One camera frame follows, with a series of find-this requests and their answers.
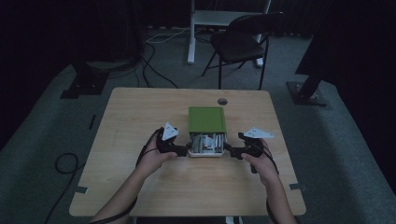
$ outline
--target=stand base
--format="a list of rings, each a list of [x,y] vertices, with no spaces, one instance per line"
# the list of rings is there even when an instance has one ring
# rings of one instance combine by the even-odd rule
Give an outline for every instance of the stand base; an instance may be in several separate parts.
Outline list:
[[[80,95],[100,95],[102,94],[107,78],[108,73],[97,74],[90,87],[81,87],[78,84],[78,78],[75,77],[69,90],[62,93],[61,99],[77,99]]]
[[[286,84],[288,85],[291,97],[293,98],[293,102],[296,105],[328,105],[327,102],[323,99],[319,90],[316,90],[310,98],[303,98],[299,94],[301,87],[304,85],[303,82],[286,82]]]

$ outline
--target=human arm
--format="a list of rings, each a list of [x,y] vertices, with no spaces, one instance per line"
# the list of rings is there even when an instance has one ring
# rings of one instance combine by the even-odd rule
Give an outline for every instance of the human arm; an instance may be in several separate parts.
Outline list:
[[[175,152],[161,153],[156,146],[156,135],[147,144],[146,154],[141,158],[136,168],[121,185],[113,197],[102,207],[93,217],[91,222],[113,217],[125,211],[136,199],[137,194],[142,189],[145,180],[157,171],[163,162],[175,158]],[[108,223],[127,223],[129,214]]]
[[[271,155],[268,145],[263,139],[262,144],[265,152]],[[259,173],[260,181],[264,184],[267,192],[267,202],[276,221],[281,224],[297,223],[290,210],[286,192],[272,161],[264,153],[259,158],[243,153],[242,158],[250,162]]]

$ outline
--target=white marker tag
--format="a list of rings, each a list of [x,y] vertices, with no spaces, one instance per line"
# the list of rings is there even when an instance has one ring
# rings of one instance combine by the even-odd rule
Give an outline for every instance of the white marker tag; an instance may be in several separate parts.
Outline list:
[[[251,137],[251,138],[273,138],[274,135],[272,133],[265,132],[263,130],[257,129],[253,127],[249,131],[244,133],[245,137]]]
[[[178,131],[174,127],[172,127],[172,125],[169,122],[166,122],[165,128],[163,130],[163,141],[175,137],[176,135],[178,135]]]

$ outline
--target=green box lid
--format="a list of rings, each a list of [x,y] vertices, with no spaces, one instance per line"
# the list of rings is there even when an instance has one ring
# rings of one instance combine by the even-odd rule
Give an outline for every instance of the green box lid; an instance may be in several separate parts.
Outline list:
[[[226,133],[223,107],[189,107],[190,133]]]

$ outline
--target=open box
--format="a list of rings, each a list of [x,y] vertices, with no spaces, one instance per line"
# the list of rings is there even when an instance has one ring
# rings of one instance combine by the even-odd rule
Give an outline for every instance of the open box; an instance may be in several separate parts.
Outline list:
[[[191,157],[221,157],[227,142],[223,107],[189,107],[189,143]]]

